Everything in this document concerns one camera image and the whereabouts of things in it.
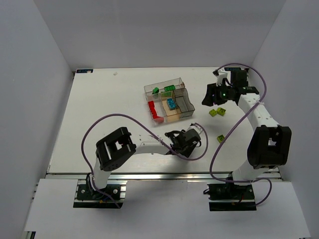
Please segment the small green number lego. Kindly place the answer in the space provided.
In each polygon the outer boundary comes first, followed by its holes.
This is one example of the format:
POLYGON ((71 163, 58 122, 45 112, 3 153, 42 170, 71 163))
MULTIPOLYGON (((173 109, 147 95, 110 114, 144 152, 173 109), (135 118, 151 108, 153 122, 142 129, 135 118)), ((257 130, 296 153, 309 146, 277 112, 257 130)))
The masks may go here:
POLYGON ((160 89, 158 87, 155 87, 153 88, 152 90, 152 94, 155 95, 155 94, 158 94, 160 92, 160 89))

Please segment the blue table label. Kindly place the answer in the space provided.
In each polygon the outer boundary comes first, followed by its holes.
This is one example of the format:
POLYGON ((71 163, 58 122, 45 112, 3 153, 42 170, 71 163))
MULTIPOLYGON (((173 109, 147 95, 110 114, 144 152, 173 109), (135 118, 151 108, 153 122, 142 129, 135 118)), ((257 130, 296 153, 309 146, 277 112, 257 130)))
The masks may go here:
POLYGON ((224 70, 232 72, 232 71, 241 71, 242 69, 241 67, 224 67, 224 70))
POLYGON ((76 73, 77 74, 88 74, 88 73, 92 73, 93 69, 77 69, 76 73))

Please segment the lime curved lego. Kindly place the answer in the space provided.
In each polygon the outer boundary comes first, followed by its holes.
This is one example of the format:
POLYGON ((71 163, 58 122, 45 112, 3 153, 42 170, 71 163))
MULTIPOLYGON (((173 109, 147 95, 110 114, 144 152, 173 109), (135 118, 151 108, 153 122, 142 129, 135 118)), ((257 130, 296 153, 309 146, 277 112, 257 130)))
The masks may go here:
POLYGON ((224 116, 225 113, 226 113, 226 109, 224 109, 224 108, 217 108, 216 112, 217 112, 218 115, 224 116))

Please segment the amber transparent container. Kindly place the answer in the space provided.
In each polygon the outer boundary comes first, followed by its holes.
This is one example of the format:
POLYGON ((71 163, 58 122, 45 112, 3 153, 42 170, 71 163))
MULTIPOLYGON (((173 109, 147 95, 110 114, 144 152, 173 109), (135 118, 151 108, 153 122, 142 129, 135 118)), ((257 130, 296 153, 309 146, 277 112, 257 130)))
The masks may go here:
MULTIPOLYGON (((175 102, 173 91, 172 91, 172 97, 171 98, 175 102)), ((178 107, 176 106, 175 110, 170 110, 168 105, 167 105, 167 102, 166 102, 167 99, 168 98, 161 98, 160 97, 160 100, 161 100, 161 102, 163 104, 163 108, 164 108, 165 114, 166 114, 166 122, 175 122, 175 121, 180 120, 180 118, 179 118, 180 111, 179 111, 178 107)))

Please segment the cyan long lego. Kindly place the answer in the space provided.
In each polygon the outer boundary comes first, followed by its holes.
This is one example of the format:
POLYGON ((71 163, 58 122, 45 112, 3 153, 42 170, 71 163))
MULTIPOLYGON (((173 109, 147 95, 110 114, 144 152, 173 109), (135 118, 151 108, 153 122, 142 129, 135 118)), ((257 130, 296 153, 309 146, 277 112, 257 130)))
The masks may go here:
POLYGON ((167 102, 167 105, 168 105, 170 110, 175 110, 176 109, 176 104, 175 104, 175 102, 174 102, 174 100, 172 98, 168 98, 166 100, 166 102, 167 102))

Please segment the grey smoky container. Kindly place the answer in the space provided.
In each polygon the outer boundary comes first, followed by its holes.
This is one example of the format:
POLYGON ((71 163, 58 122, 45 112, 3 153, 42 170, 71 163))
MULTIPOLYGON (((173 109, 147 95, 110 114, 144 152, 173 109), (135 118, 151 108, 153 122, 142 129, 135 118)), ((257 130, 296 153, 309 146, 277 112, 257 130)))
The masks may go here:
POLYGON ((192 117, 195 108, 194 105, 189 100, 188 91, 186 88, 173 90, 174 99, 176 106, 178 107, 180 113, 179 118, 192 117))

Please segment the left blue table label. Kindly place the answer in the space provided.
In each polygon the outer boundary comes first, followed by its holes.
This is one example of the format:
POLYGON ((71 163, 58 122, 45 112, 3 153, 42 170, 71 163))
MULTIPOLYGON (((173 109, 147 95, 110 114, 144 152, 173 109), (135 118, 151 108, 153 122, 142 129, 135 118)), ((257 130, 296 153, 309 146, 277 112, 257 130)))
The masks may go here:
POLYGON ((93 69, 77 69, 76 73, 77 74, 88 74, 88 73, 92 73, 93 69))

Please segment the right blue table label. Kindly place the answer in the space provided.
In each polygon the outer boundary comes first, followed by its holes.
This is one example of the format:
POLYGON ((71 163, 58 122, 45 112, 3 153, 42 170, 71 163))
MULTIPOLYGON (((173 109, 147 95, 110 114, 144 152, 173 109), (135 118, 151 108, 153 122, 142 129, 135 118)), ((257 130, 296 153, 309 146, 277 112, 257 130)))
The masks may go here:
POLYGON ((242 69, 241 67, 224 67, 224 70, 232 72, 232 71, 241 71, 242 69))

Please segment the lime square lego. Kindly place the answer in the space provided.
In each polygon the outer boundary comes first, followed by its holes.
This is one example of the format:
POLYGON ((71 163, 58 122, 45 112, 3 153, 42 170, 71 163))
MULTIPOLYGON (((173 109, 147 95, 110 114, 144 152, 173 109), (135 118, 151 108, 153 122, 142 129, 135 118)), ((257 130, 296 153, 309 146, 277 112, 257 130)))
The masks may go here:
POLYGON ((212 116, 212 117, 214 117, 214 116, 217 115, 217 111, 216 111, 215 109, 211 109, 211 110, 209 111, 209 115, 212 116))

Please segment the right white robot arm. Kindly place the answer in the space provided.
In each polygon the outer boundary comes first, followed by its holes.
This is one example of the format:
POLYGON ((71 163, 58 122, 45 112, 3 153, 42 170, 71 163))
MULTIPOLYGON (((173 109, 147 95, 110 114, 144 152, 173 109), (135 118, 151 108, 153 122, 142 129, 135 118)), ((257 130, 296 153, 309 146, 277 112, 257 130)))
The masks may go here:
POLYGON ((230 80, 226 72, 215 70, 213 74, 216 83, 207 85, 202 104, 211 107, 234 101, 244 112, 242 119, 247 119, 254 131, 247 159, 224 182, 249 185, 269 169, 287 163, 292 131, 271 117, 262 103, 264 95, 260 95, 256 87, 249 86, 246 70, 232 71, 230 80))

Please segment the red curved lego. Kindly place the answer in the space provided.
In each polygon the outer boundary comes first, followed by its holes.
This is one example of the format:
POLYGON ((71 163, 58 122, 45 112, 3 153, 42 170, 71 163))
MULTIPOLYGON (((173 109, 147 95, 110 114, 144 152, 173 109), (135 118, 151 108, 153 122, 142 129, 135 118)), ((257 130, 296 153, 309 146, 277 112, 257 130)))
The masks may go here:
POLYGON ((152 112, 153 120, 156 121, 157 118, 160 118, 156 112, 152 112))

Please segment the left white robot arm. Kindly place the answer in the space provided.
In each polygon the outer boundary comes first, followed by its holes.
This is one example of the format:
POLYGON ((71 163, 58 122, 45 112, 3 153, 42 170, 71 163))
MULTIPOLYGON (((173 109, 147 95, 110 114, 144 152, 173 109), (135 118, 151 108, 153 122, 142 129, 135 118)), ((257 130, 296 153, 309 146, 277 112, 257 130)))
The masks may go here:
MULTIPOLYGON (((173 151, 189 159, 197 146, 201 145, 203 129, 191 124, 187 130, 173 130, 164 136, 171 140, 173 151)), ((151 135, 139 136, 134 144, 131 133, 126 127, 120 127, 96 143, 96 163, 92 180, 100 190, 106 188, 111 172, 120 168, 132 155, 172 155, 172 152, 151 135)))

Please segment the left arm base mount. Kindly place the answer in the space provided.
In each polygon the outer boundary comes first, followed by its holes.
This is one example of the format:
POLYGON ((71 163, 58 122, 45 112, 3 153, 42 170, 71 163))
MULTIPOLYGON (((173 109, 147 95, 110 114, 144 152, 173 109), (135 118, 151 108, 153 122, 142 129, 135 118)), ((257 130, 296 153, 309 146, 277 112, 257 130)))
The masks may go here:
POLYGON ((73 208, 86 209, 120 209, 124 202, 124 191, 121 184, 108 184, 103 193, 96 191, 89 182, 77 185, 73 208))

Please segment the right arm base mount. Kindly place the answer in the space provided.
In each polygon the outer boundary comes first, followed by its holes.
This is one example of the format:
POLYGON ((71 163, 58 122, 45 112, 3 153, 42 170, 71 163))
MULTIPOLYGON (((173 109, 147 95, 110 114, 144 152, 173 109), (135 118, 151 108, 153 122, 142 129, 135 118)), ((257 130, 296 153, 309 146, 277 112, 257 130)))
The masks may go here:
POLYGON ((252 185, 239 186, 233 183, 208 184, 203 191, 209 198, 211 212, 256 211, 252 185))

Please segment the long clear smoky container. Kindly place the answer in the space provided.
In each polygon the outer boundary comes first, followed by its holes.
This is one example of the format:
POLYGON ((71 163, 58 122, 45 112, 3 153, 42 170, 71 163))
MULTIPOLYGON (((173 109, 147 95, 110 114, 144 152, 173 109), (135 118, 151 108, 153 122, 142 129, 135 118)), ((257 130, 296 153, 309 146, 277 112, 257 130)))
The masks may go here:
POLYGON ((165 92, 164 87, 170 86, 170 85, 174 85, 175 90, 185 88, 185 84, 181 78, 176 78, 176 79, 172 79, 172 80, 167 80, 167 81, 163 81, 163 82, 159 82, 159 83, 153 83, 150 85, 146 85, 146 86, 144 86, 144 93, 145 93, 146 100, 147 101, 160 100, 160 92, 165 92), (159 93, 153 95, 152 90, 155 87, 159 88, 159 93))

